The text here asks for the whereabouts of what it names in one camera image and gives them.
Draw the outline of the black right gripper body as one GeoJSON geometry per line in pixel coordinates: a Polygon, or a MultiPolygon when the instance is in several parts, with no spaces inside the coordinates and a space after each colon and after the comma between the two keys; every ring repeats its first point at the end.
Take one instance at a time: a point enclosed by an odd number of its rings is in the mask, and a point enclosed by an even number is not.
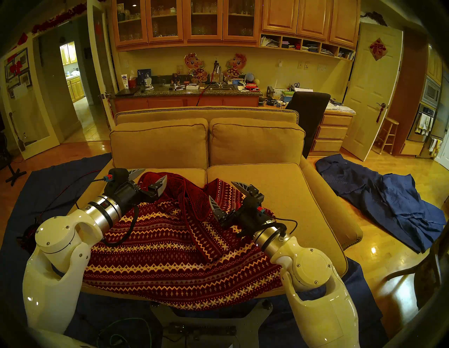
{"type": "Polygon", "coordinates": [[[237,237],[253,237],[259,231],[265,231],[268,228],[276,228],[277,222],[265,213],[262,207],[264,196],[247,196],[242,201],[238,210],[232,210],[230,213],[221,211],[220,225],[222,229],[227,230],[232,226],[237,226],[239,232],[237,237]]]}

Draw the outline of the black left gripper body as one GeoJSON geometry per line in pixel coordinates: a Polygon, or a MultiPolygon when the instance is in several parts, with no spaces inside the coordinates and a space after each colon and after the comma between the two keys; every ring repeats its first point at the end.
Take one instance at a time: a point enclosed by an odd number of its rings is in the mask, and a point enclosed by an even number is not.
{"type": "Polygon", "coordinates": [[[141,203],[155,203],[158,199],[151,199],[147,189],[142,189],[134,181],[127,180],[120,185],[108,182],[105,186],[105,196],[112,199],[119,207],[120,216],[124,216],[134,206],[141,203]]]}

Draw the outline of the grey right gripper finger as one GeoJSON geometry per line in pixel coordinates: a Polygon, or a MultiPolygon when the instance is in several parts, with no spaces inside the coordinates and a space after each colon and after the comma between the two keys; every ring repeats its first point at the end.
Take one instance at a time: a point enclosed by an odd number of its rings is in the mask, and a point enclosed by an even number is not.
{"type": "Polygon", "coordinates": [[[218,203],[209,195],[209,204],[211,207],[212,214],[216,221],[225,221],[226,212],[221,209],[218,203]]]}
{"type": "Polygon", "coordinates": [[[239,181],[231,181],[231,184],[246,197],[253,197],[257,201],[258,206],[262,206],[264,195],[255,186],[239,181]]]}

